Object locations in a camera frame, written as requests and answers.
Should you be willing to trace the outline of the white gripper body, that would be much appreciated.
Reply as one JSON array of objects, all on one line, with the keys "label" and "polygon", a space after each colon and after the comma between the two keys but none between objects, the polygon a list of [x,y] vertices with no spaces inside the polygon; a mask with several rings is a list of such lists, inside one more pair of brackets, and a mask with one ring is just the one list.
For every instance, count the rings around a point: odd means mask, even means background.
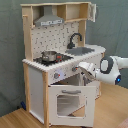
[{"label": "white gripper body", "polygon": [[96,79],[97,66],[94,63],[80,62],[78,67],[82,70],[88,79]]}]

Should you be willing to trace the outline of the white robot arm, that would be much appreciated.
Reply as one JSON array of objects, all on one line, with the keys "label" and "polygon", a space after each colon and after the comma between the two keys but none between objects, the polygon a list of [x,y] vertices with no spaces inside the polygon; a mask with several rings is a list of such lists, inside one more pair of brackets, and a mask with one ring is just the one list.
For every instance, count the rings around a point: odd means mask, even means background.
[{"label": "white robot arm", "polygon": [[91,81],[117,85],[121,81],[120,70],[128,68],[128,58],[105,56],[100,60],[100,67],[88,62],[80,62],[78,67]]}]

